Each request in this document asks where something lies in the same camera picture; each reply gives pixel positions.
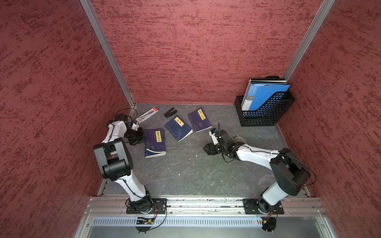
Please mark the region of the blue book Yuewei notes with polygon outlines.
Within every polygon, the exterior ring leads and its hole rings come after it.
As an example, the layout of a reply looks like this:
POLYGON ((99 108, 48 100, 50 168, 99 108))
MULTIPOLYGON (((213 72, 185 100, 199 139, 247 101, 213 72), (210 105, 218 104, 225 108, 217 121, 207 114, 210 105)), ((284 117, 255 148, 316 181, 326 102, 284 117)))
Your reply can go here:
POLYGON ((144 129, 144 134, 146 137, 145 150, 156 153, 166 152, 164 129, 144 129))

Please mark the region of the blue book Zhuangzi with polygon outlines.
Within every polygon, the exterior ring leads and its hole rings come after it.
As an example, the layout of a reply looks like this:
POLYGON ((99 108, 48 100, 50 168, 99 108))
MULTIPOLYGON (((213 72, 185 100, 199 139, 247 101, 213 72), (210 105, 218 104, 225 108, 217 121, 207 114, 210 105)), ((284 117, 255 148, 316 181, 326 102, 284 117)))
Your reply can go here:
POLYGON ((193 133, 191 127, 187 125, 178 115, 168 121, 164 126, 178 142, 182 141, 184 138, 193 133))

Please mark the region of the grey knitted cloth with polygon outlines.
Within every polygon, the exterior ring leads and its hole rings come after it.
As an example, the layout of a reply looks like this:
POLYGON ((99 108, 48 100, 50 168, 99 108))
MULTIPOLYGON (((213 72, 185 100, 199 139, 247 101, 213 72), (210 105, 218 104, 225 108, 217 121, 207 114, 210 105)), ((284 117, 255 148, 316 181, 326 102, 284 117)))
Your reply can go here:
POLYGON ((243 144, 247 144, 247 141, 243 138, 243 137, 241 137, 241 136, 239 136, 239 135, 237 135, 235 138, 234 138, 234 143, 243 143, 243 144))

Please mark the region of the blue book Mengxi Bitan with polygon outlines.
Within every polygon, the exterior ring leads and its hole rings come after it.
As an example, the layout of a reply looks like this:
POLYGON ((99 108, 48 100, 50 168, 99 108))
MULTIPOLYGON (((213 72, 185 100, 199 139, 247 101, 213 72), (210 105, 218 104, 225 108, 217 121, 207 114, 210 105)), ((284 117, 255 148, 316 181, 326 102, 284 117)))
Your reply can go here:
POLYGON ((149 150, 145 150, 145 158, 154 158, 154 157, 164 156, 166 154, 167 152, 156 153, 156 152, 151 152, 149 150))

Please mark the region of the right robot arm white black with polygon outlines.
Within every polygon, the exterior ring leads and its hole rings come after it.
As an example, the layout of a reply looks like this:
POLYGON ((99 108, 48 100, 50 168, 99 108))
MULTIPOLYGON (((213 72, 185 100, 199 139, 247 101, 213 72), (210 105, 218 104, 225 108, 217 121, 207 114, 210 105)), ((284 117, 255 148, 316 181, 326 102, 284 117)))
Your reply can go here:
POLYGON ((269 169, 275 183, 268 187, 257 199, 247 202, 255 212, 270 215, 280 201, 288 196, 296 196, 310 179, 312 172, 288 148, 279 151, 250 146, 239 136, 231 138, 224 130, 211 129, 212 143, 204 146, 207 155, 221 154, 223 159, 257 164, 269 169))

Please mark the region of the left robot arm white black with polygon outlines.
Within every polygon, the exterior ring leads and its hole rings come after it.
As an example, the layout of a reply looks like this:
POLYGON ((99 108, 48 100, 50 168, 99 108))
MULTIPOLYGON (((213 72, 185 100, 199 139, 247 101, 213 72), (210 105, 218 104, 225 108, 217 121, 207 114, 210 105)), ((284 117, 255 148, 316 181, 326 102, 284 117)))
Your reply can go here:
POLYGON ((124 114, 117 114, 107 128, 105 139, 93 148, 102 177, 125 190, 129 195, 128 208, 142 214, 153 212, 154 203, 133 172, 133 159, 127 147, 145 142, 143 130, 134 124, 132 117, 124 114))

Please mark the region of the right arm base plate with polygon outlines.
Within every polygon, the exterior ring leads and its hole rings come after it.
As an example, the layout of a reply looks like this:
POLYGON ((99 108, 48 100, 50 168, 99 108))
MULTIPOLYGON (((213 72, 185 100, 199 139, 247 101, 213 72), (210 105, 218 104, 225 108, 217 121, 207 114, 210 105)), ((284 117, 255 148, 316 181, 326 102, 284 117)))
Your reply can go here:
POLYGON ((283 215, 284 210, 281 201, 275 205, 268 204, 264 199, 243 199, 243 207, 247 215, 283 215))

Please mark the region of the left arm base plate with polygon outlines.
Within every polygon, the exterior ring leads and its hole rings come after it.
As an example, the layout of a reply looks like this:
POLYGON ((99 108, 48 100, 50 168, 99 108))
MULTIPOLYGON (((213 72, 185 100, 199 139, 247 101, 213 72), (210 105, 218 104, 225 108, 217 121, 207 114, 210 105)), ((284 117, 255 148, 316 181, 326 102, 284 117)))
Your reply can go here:
POLYGON ((142 199, 136 202, 126 202, 127 214, 136 215, 155 215, 155 214, 165 214, 167 210, 167 199, 165 198, 151 198, 142 199))

